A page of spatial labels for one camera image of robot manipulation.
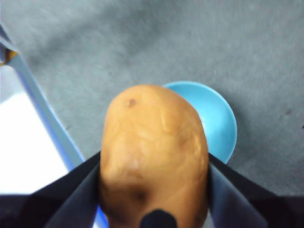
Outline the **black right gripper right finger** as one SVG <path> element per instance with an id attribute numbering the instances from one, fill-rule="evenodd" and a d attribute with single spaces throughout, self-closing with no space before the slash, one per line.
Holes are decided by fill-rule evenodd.
<path id="1" fill-rule="evenodd" d="M 209 155 L 208 201 L 216 228 L 302 228 L 304 198 L 278 196 Z"/>

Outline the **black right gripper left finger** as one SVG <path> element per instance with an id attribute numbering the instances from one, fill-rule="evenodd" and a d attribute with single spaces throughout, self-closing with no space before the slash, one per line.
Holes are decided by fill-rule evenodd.
<path id="1" fill-rule="evenodd" d="M 91 228 L 98 208 L 97 153 L 31 194 L 0 196 L 2 228 Z"/>

